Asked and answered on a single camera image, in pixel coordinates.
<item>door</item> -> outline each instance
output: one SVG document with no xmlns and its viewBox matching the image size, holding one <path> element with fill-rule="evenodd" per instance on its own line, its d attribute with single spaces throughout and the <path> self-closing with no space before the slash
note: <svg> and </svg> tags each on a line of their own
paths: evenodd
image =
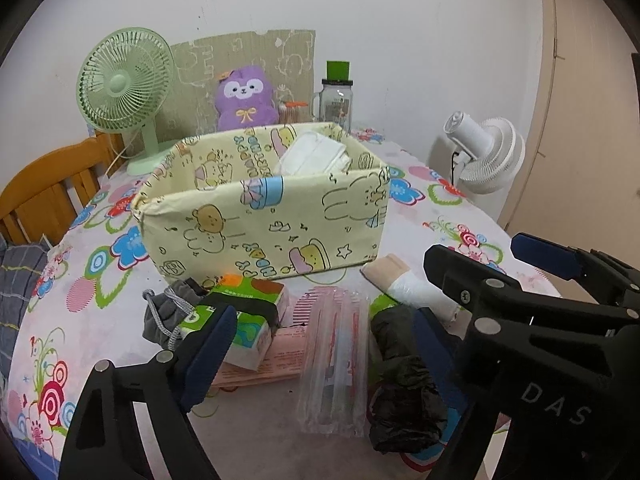
<svg viewBox="0 0 640 480">
<path fill-rule="evenodd" d="M 640 121 L 631 40 L 602 0 L 556 0 L 556 68 L 532 171 L 507 232 L 640 268 Z M 552 280 L 587 299 L 574 282 Z"/>
</svg>

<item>green cap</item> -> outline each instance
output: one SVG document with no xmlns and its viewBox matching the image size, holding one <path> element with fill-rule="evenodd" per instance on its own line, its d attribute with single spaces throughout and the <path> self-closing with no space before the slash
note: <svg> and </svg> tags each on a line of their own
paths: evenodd
<svg viewBox="0 0 640 480">
<path fill-rule="evenodd" d="M 349 80 L 349 62 L 348 61 L 327 61 L 326 62 L 326 78 L 330 81 L 348 81 Z"/>
</svg>

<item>fan center cap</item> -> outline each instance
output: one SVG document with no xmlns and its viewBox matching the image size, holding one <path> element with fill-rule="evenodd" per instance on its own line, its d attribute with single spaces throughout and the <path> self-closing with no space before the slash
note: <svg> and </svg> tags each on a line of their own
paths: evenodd
<svg viewBox="0 0 640 480">
<path fill-rule="evenodd" d="M 114 75 L 109 81 L 109 90 L 114 94 L 119 94 L 127 86 L 127 78 L 123 74 Z"/>
</svg>

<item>clear plastic bag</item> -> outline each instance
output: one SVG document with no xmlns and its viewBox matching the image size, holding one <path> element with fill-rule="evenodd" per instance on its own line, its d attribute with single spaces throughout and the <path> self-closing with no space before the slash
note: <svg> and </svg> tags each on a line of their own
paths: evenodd
<svg viewBox="0 0 640 480">
<path fill-rule="evenodd" d="M 367 299 L 323 287 L 306 328 L 297 417 L 307 433 L 364 436 Z"/>
</svg>

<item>yellow bow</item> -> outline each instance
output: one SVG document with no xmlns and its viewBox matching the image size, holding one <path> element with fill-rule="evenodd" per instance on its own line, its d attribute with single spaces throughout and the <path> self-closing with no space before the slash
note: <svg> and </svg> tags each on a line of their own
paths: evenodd
<svg viewBox="0 0 640 480">
<path fill-rule="evenodd" d="M 248 108 L 247 110 L 236 110 L 236 116 L 242 117 L 242 121 L 240 121 L 241 124 L 245 121 L 251 121 L 253 123 L 254 120 L 249 114 L 255 114 L 257 111 L 258 110 L 256 110 L 254 107 Z"/>
</svg>

